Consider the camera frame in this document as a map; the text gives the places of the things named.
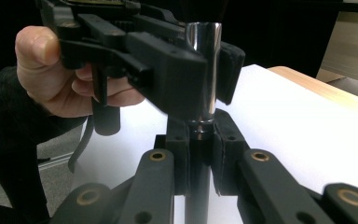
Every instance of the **white surface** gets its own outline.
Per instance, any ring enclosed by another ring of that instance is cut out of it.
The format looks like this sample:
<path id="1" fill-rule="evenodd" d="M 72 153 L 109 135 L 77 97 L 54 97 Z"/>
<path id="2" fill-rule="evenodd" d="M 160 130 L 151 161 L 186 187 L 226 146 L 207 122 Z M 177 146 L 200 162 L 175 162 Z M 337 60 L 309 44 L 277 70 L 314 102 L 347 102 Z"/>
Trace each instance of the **white surface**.
<path id="1" fill-rule="evenodd" d="M 296 180 L 317 192 L 327 183 L 358 187 L 358 109 L 324 99 L 257 65 L 241 71 L 226 110 L 248 144 L 275 154 Z M 96 133 L 76 165 L 73 188 L 99 182 L 109 188 L 134 175 L 166 117 L 148 102 L 121 110 L 121 131 Z M 175 198 L 175 223 L 183 223 L 183 198 Z M 211 186 L 208 223 L 241 223 L 236 197 L 217 197 Z"/>

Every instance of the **hand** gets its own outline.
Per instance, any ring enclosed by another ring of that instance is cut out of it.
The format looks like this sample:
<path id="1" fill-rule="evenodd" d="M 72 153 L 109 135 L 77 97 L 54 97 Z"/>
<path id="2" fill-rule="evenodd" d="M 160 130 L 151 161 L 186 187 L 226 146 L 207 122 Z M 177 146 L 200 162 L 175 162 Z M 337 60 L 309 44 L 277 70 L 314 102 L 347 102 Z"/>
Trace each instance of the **hand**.
<path id="1" fill-rule="evenodd" d="M 47 27 L 28 26 L 16 37 L 17 74 L 28 95 L 51 115 L 75 118 L 92 114 L 90 65 L 68 70 L 60 61 L 57 36 Z M 136 105 L 144 97 L 126 77 L 108 79 L 108 104 Z"/>

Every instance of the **shiny metal tube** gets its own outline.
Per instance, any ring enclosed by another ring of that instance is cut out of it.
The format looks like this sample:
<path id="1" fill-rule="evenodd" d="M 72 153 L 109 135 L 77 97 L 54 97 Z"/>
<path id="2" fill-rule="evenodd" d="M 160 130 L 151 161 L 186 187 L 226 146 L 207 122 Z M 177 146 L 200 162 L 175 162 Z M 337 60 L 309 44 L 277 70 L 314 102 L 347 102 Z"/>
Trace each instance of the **shiny metal tube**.
<path id="1" fill-rule="evenodd" d="M 201 87 L 203 88 L 201 112 L 198 120 L 189 122 L 190 137 L 193 139 L 209 138 L 214 131 L 213 114 L 216 103 L 217 62 L 221 34 L 222 25 L 218 22 L 191 22 L 185 28 L 186 43 L 208 61 L 207 76 Z"/>

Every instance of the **black sleeve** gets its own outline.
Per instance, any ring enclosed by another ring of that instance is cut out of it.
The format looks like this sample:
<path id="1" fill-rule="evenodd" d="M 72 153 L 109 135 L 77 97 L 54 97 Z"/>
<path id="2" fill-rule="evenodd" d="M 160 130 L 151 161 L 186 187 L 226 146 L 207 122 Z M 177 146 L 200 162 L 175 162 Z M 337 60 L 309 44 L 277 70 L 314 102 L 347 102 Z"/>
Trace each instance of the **black sleeve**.
<path id="1" fill-rule="evenodd" d="M 85 120 L 49 117 L 21 86 L 16 67 L 0 72 L 0 154 L 46 142 Z"/>

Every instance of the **wooden edge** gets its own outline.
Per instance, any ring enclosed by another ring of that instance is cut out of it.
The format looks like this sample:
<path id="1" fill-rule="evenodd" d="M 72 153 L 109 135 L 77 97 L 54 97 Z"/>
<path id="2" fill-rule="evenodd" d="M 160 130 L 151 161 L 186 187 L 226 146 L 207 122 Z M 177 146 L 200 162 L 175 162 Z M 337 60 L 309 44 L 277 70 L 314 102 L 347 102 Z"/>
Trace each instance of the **wooden edge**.
<path id="1" fill-rule="evenodd" d="M 285 77 L 322 97 L 350 109 L 358 109 L 358 96 L 328 85 L 316 78 L 306 76 L 285 66 L 270 67 L 269 71 Z"/>

